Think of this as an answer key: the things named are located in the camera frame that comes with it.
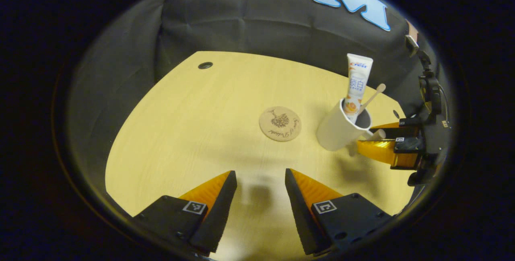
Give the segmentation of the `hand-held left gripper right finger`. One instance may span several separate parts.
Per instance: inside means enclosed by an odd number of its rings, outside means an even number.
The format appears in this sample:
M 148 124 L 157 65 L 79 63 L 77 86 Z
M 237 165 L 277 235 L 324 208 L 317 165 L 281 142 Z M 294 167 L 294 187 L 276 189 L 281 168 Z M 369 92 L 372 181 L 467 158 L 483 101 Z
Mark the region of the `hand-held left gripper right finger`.
M 342 195 L 292 168 L 285 187 L 306 255 L 347 252 L 392 219 L 362 195 Z

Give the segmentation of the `white toothpaste tube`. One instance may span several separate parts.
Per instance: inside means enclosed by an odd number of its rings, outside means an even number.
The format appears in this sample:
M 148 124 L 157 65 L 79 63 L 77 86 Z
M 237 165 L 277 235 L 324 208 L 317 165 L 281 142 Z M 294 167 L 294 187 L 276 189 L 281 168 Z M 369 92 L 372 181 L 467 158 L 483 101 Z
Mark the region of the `white toothpaste tube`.
M 343 111 L 351 123 L 355 123 L 362 107 L 362 100 L 371 72 L 373 59 L 348 53 L 349 87 L 343 102 Z

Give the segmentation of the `wooden toothbrush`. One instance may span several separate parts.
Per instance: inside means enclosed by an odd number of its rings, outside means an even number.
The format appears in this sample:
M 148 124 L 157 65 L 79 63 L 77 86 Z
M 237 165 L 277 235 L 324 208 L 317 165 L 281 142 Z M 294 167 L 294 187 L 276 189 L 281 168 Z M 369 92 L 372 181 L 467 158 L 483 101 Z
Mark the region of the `wooden toothbrush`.
M 379 94 L 382 94 L 386 89 L 386 85 L 384 83 L 381 83 L 375 93 L 365 102 L 361 105 L 359 111 L 358 111 L 358 115 L 362 114 L 362 112 L 366 109 L 366 107 L 368 107 L 368 105 L 373 101 L 375 100 L 375 98 L 379 95 Z

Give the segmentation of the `round cork coaster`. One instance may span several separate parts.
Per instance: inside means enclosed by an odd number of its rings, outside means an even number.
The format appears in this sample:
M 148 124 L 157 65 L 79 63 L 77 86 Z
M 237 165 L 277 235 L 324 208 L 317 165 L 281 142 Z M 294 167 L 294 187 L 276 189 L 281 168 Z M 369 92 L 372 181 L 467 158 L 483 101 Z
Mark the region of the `round cork coaster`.
M 299 136 L 302 130 L 300 117 L 282 106 L 269 107 L 259 117 L 262 133 L 271 140 L 288 142 Z

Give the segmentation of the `black backdrop cloth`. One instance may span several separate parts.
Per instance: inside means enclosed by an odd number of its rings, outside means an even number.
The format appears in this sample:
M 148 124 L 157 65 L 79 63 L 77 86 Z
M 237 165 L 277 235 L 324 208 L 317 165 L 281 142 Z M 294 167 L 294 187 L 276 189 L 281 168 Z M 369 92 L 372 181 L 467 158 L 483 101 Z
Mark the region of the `black backdrop cloth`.
M 277 56 L 346 75 L 338 62 L 358 51 L 379 61 L 371 81 L 410 116 L 422 110 L 415 76 L 430 67 L 447 80 L 436 50 L 417 36 L 421 63 L 405 47 L 408 22 L 386 0 L 141 0 L 98 34 L 68 87 L 70 151 L 91 190 L 107 194 L 105 169 L 116 133 L 173 67 L 198 51 Z

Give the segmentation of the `light wooden desktop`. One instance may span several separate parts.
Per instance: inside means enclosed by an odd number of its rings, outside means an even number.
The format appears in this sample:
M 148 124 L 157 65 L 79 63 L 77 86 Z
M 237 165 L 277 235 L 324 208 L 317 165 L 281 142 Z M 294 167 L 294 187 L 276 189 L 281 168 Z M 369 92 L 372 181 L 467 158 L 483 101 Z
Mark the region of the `light wooden desktop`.
M 212 62 L 208 69 L 199 69 Z M 219 261 L 305 261 L 284 177 L 297 170 L 342 195 L 359 193 L 386 213 L 412 196 L 409 171 L 317 142 L 324 116 L 346 95 L 348 80 L 314 66 L 269 56 L 196 52 L 166 74 L 131 112 L 111 147 L 108 194 L 135 216 L 162 195 L 179 197 L 227 171 L 237 175 Z M 282 106 L 301 119 L 297 138 L 267 138 L 259 117 Z

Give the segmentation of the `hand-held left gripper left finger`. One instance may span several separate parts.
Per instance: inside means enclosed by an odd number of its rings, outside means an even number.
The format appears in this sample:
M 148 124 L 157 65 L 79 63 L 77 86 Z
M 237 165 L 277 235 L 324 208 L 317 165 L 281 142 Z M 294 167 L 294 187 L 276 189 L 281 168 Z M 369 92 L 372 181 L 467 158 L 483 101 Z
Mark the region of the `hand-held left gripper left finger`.
M 224 234 L 236 189 L 237 175 L 227 171 L 180 197 L 159 197 L 134 221 L 174 247 L 210 255 Z

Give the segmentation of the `white cup with wooden handle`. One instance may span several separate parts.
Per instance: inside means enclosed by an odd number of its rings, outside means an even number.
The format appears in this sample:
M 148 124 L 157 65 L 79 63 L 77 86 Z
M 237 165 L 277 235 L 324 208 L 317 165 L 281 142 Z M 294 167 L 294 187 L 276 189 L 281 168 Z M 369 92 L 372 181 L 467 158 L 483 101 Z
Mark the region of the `white cup with wooden handle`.
M 318 129 L 316 137 L 318 143 L 328 151 L 337 151 L 343 147 L 364 139 L 366 141 L 380 141 L 386 138 L 384 129 L 372 132 L 372 118 L 367 110 L 351 122 L 344 113 L 344 99 L 326 114 Z

